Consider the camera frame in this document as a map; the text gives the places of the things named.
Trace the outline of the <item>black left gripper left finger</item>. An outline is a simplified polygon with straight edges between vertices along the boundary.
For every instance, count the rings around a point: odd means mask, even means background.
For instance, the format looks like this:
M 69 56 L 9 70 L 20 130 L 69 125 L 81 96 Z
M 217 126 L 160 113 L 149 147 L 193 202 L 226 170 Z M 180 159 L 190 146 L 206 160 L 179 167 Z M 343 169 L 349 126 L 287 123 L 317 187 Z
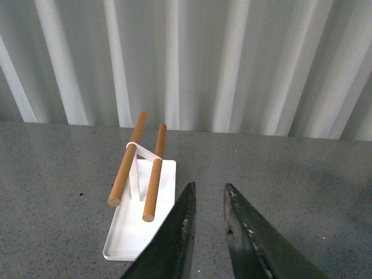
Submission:
M 190 278 L 195 220 L 196 188 L 191 182 L 122 278 Z

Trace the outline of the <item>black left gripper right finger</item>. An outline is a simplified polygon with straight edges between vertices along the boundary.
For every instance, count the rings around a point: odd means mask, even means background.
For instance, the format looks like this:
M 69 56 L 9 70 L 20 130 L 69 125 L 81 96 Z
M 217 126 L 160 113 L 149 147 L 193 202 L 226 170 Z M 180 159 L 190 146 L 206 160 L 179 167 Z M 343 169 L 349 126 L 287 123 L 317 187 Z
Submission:
M 230 183 L 224 220 L 235 278 L 327 278 Z

